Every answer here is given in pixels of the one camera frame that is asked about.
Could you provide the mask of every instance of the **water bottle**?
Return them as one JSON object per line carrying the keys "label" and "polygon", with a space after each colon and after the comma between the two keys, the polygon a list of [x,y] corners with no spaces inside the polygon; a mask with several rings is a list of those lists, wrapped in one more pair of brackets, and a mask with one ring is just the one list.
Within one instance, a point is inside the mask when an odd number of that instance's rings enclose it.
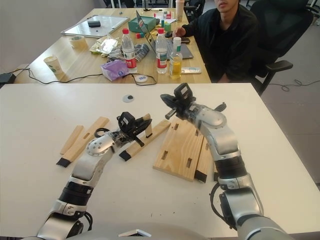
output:
{"label": "water bottle", "polygon": [[126,62],[126,66],[128,67],[128,71],[131,74],[135,74],[137,72],[137,63],[135,58],[135,46],[132,42],[131,37],[129,36],[129,29],[122,29],[122,51],[124,55],[124,59]]}
{"label": "water bottle", "polygon": [[158,37],[155,42],[156,51],[156,71],[158,74],[167,72],[167,40],[165,38],[164,29],[158,29]]}
{"label": "water bottle", "polygon": [[180,52],[181,48],[181,37],[173,38],[173,48],[172,53],[170,54],[170,66],[169,72],[170,77],[175,80],[181,77],[181,67],[182,67],[182,53]]}

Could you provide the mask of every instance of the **yellow liquid bottle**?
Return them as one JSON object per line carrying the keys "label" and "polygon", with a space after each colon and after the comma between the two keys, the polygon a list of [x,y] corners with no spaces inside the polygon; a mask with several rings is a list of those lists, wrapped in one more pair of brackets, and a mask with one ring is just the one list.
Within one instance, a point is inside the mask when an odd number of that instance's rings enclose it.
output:
{"label": "yellow liquid bottle", "polygon": [[181,77],[182,68],[182,54],[180,52],[181,38],[175,37],[173,39],[172,53],[170,54],[169,73],[170,77],[175,80]]}

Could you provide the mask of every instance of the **laptop screen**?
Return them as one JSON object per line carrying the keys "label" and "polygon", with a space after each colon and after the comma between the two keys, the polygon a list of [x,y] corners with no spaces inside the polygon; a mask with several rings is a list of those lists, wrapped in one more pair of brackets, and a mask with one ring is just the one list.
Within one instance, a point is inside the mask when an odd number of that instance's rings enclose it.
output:
{"label": "laptop screen", "polygon": [[144,21],[142,20],[141,16],[139,15],[138,11],[136,11],[136,20],[138,23],[138,26],[140,28],[140,30],[143,32],[145,39],[148,41],[148,43],[150,44],[152,50],[154,52],[156,52],[156,42],[153,39],[151,33],[149,32],[146,24],[144,23]]}

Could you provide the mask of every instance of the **wall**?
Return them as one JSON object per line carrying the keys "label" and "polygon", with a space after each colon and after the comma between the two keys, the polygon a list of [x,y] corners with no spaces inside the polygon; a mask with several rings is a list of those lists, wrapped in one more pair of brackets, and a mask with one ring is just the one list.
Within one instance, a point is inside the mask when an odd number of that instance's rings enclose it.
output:
{"label": "wall", "polygon": [[31,63],[103,0],[0,0],[0,72]]}

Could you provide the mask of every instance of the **wooden stick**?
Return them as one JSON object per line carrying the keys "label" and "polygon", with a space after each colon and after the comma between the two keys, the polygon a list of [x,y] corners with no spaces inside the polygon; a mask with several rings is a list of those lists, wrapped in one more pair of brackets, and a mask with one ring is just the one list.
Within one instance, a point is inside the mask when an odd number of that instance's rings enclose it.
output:
{"label": "wooden stick", "polygon": [[63,167],[67,167],[70,163],[72,163],[76,158],[81,154],[81,152],[85,149],[86,145],[95,137],[95,131],[98,128],[103,128],[109,119],[106,117],[99,117],[93,125],[81,136],[81,138],[73,144],[69,150],[60,158],[57,162],[57,165],[61,165]]}
{"label": "wooden stick", "polygon": [[[150,118],[151,118],[150,114],[148,113],[142,119],[145,121],[145,120],[149,120]],[[145,137],[149,138],[151,135],[152,135],[152,125],[150,123],[150,125],[145,129]]]}
{"label": "wooden stick", "polygon": [[82,125],[77,125],[73,132],[71,133],[71,135],[69,136],[68,140],[65,142],[65,144],[63,145],[60,154],[63,155],[66,153],[67,150],[69,150],[69,148],[71,148],[71,146],[76,142],[77,138],[79,137],[80,133],[83,131],[85,127]]}
{"label": "wooden stick", "polygon": [[170,126],[170,122],[168,120],[162,120],[158,125],[156,125],[152,129],[152,135],[148,138],[146,135],[141,137],[141,141],[144,143],[144,146],[141,147],[137,142],[134,142],[131,146],[129,146],[126,150],[121,152],[119,156],[123,158],[125,161],[128,161],[134,155],[139,153],[142,149],[144,149],[149,143],[151,143],[156,137],[158,137],[161,133],[163,133]]}

